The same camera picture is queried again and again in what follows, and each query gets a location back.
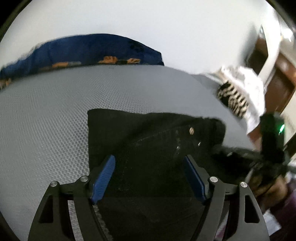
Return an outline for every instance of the blue rubber fingertip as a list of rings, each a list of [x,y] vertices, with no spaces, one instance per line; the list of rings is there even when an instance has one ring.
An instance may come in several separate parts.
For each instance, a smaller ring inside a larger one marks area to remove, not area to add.
[[[196,199],[204,203],[207,200],[205,185],[187,156],[184,158],[184,172]]]
[[[110,156],[106,162],[104,168],[99,174],[98,178],[94,182],[93,193],[91,196],[91,201],[93,204],[96,204],[104,196],[108,183],[112,177],[112,174],[115,169],[115,157]]]

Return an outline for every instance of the white cloth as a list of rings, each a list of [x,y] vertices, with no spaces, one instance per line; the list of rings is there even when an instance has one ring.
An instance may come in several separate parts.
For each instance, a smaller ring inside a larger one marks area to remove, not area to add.
[[[260,123],[260,116],[265,113],[264,86],[255,72],[246,67],[222,67],[219,76],[230,81],[245,96],[249,103],[244,116],[247,121],[247,134]]]

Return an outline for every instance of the metal rivet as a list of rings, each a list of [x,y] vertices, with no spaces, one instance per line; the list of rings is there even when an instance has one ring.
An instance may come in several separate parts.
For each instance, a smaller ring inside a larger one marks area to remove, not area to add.
[[[194,129],[193,129],[193,127],[190,128],[189,133],[190,133],[190,135],[193,135],[193,134],[194,134]]]
[[[213,183],[216,183],[218,181],[218,178],[216,177],[210,177],[210,181]]]
[[[57,181],[52,181],[51,183],[50,183],[50,186],[51,187],[55,187],[57,185]]]
[[[245,182],[241,182],[241,186],[242,186],[243,188],[246,188],[246,187],[248,186],[248,184],[246,184]]]
[[[88,176],[82,176],[82,177],[80,178],[80,181],[82,181],[82,182],[86,182],[88,179],[89,179]]]

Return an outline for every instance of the gray mat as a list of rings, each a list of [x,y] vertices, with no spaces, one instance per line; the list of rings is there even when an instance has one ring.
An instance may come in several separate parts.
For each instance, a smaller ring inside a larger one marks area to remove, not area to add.
[[[0,93],[0,210],[20,240],[52,180],[64,184],[88,174],[87,110],[93,108],[220,118],[226,145],[252,148],[233,114],[178,70],[90,66],[17,80]]]

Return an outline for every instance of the human hand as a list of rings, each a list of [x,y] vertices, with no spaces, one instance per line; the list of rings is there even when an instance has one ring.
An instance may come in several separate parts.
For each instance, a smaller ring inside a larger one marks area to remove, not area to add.
[[[274,184],[258,188],[260,183],[260,178],[255,178],[250,181],[250,188],[263,210],[274,207],[288,195],[287,183],[282,175],[276,179]]]

